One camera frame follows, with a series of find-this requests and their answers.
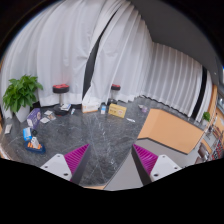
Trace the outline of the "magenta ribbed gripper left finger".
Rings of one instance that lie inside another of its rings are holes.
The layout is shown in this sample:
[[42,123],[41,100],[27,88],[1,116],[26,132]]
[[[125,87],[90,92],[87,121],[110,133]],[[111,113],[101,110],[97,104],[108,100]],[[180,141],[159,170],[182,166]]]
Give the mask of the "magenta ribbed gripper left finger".
[[89,144],[86,144],[65,155],[54,155],[41,166],[41,169],[75,184],[79,184],[90,154],[91,147]]

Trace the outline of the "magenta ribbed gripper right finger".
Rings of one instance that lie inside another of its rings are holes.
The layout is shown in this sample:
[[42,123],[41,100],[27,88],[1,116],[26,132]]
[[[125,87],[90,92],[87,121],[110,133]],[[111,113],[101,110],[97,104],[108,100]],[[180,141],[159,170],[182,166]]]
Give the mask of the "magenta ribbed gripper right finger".
[[167,155],[157,156],[136,144],[132,145],[131,155],[143,185],[148,185],[181,170],[181,167]]

